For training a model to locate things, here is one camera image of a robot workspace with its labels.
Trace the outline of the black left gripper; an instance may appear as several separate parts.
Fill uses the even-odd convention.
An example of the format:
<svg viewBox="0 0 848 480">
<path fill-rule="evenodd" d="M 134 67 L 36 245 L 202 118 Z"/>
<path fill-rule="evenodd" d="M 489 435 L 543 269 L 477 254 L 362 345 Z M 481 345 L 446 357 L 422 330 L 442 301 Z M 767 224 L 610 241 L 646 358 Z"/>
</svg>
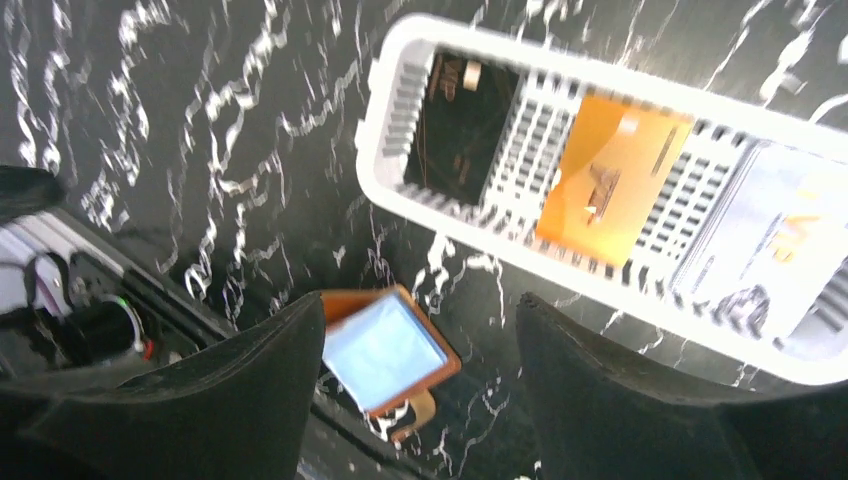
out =
<svg viewBox="0 0 848 480">
<path fill-rule="evenodd" d="M 109 385 L 219 341 L 208 309 L 67 212 L 63 182 L 1 169 L 1 379 Z"/>
</svg>

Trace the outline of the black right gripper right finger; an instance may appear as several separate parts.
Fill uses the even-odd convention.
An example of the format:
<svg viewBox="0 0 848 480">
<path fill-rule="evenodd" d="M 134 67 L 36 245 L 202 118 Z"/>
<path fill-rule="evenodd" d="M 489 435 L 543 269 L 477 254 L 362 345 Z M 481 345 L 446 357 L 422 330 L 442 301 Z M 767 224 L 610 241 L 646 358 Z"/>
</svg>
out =
<svg viewBox="0 0 848 480">
<path fill-rule="evenodd" d="M 847 386 L 763 394 L 680 372 L 526 293 L 523 381 L 548 479 L 843 479 Z"/>
</svg>

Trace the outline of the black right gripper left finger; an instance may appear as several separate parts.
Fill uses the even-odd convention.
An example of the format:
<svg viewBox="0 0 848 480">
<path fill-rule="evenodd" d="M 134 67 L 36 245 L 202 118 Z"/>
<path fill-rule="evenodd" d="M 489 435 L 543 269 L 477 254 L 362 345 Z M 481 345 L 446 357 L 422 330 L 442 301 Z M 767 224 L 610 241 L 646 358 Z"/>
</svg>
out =
<svg viewBox="0 0 848 480">
<path fill-rule="evenodd" d="M 5 479 L 291 479 L 321 364 L 318 294 L 167 366 L 1 385 Z"/>
</svg>

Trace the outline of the brown leather card holder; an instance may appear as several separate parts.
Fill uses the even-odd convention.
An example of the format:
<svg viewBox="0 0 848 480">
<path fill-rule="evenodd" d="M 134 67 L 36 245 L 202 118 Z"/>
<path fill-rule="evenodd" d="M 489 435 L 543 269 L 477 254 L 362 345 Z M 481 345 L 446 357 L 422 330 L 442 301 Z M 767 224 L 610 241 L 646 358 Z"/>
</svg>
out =
<svg viewBox="0 0 848 480">
<path fill-rule="evenodd" d="M 402 409 L 415 420 L 387 436 L 400 443 L 436 412 L 431 389 L 461 360 L 402 285 L 377 290 L 323 290 L 322 361 L 357 408 L 371 419 Z"/>
</svg>

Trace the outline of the black credit card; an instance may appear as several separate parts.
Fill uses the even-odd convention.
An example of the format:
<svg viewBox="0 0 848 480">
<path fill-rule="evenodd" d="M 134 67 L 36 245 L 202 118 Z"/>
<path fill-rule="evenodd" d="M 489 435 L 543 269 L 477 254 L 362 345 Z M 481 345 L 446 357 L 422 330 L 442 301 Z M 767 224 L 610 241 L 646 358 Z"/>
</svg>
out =
<svg viewBox="0 0 848 480">
<path fill-rule="evenodd" d="M 437 51 L 404 181 L 479 204 L 519 80 L 509 67 Z"/>
</svg>

